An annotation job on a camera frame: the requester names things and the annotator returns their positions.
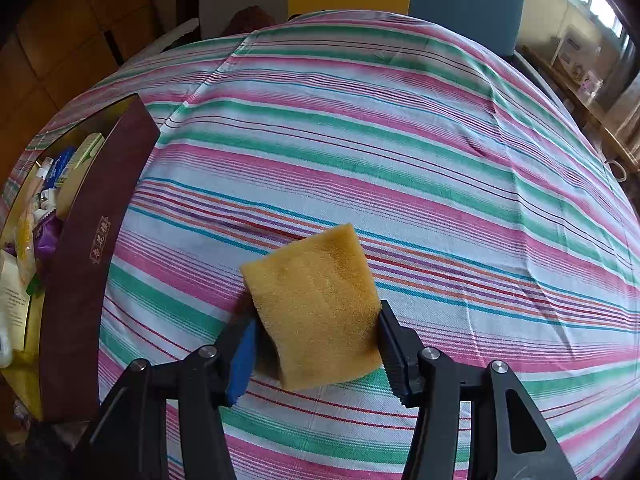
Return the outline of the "beige cardboard box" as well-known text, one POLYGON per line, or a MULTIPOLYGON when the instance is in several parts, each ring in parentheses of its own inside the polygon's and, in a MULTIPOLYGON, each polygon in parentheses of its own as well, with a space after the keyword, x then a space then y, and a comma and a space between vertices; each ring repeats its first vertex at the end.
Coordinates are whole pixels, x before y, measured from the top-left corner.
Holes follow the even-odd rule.
POLYGON ((14 351, 25 350, 30 297, 26 294, 14 255, 1 252, 1 318, 14 351))

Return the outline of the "purple snack packet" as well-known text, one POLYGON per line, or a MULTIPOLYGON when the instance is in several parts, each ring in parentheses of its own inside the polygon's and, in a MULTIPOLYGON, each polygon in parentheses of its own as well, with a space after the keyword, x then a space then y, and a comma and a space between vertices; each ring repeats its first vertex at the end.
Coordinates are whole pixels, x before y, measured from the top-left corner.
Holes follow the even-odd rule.
POLYGON ((35 257, 42 264, 48 263, 60 239, 64 221, 58 218, 56 210, 52 209, 39 220, 34 229, 35 257))

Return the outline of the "yellow sponge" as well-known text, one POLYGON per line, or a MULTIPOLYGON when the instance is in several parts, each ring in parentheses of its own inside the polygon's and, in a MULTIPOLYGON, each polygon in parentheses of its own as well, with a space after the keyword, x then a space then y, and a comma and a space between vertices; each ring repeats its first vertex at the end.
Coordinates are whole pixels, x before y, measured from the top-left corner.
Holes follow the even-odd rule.
POLYGON ((241 273, 276 347, 283 389, 351 382, 381 367, 381 299, 353 226, 296 240, 241 273))

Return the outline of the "blue snack packet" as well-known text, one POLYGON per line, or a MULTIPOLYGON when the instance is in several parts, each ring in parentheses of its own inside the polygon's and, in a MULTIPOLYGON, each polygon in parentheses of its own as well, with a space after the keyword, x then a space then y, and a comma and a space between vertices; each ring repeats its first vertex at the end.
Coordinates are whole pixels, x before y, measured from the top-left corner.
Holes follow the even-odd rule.
POLYGON ((62 172, 64 171, 70 160, 73 158, 74 154, 74 148, 66 148, 64 151, 62 151, 61 154, 58 155, 50 170, 50 174, 48 175, 47 188, 56 187, 56 181, 59 177, 61 177, 62 172))

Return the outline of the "peach pink bottle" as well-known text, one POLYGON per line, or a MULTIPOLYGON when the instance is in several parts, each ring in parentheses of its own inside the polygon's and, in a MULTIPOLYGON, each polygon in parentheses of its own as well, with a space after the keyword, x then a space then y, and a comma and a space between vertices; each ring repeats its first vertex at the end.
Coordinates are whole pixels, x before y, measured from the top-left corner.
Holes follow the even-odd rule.
POLYGON ((26 193, 21 200, 20 211, 29 210, 32 206, 32 202, 34 201, 34 197, 40 192, 44 181, 47 179, 49 171, 53 165, 53 159, 51 157, 46 157, 44 161, 37 166, 37 171, 30 180, 29 184, 26 188, 26 193))

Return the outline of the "green top snack bag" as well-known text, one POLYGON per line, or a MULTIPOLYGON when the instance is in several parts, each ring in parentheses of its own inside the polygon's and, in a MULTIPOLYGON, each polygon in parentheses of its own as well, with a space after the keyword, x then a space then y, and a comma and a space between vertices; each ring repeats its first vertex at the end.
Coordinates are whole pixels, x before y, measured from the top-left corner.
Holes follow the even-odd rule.
POLYGON ((34 214, 30 208, 27 208, 17 220, 14 230, 14 245, 18 275, 28 296, 32 295, 37 288, 34 283, 34 278, 37 276, 34 229, 34 214))

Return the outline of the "wooden desk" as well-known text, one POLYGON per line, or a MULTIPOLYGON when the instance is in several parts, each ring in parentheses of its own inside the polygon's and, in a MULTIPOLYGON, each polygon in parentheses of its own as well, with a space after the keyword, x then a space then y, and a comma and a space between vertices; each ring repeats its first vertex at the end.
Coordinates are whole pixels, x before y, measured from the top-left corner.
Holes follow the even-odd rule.
POLYGON ((570 80, 564 68, 555 68, 544 61, 535 51, 524 46, 520 51, 527 62, 534 66, 541 75, 549 78, 558 90, 555 93, 570 102, 570 114, 582 130, 594 132, 603 154, 609 158, 616 157, 628 174, 639 173, 639 159, 630 148, 617 136, 613 123, 605 118, 605 112, 591 98, 583 96, 576 82, 570 80))

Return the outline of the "striped bed sheet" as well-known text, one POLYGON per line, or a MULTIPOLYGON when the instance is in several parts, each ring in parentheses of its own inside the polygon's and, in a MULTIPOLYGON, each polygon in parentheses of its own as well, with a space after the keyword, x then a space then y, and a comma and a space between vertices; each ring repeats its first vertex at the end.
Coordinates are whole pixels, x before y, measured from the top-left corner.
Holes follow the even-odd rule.
POLYGON ((4 182, 137 94, 160 136, 118 237, 102 391, 137 356, 212 340, 240 267, 351 224, 381 296, 429 344, 505 360, 581 479, 639 425, 639 221, 574 122, 515 68, 408 16, 326 11, 134 62, 70 101, 4 182))

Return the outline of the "white box on desk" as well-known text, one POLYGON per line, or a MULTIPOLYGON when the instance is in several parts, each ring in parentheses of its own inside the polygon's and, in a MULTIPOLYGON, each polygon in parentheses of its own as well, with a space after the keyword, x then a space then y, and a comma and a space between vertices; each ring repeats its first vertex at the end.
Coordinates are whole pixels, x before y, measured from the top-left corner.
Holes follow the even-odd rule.
POLYGON ((561 67, 568 78, 581 84, 596 65, 600 46, 573 27, 567 27, 555 55, 553 66, 561 67))

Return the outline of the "wooden wardrobe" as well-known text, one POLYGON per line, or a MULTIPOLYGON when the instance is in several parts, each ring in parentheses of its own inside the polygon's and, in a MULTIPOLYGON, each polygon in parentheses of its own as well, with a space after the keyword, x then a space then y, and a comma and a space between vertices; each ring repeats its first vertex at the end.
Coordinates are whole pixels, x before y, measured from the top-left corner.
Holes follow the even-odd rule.
POLYGON ((1 177, 75 96, 176 24, 176 0, 1 0, 1 177))

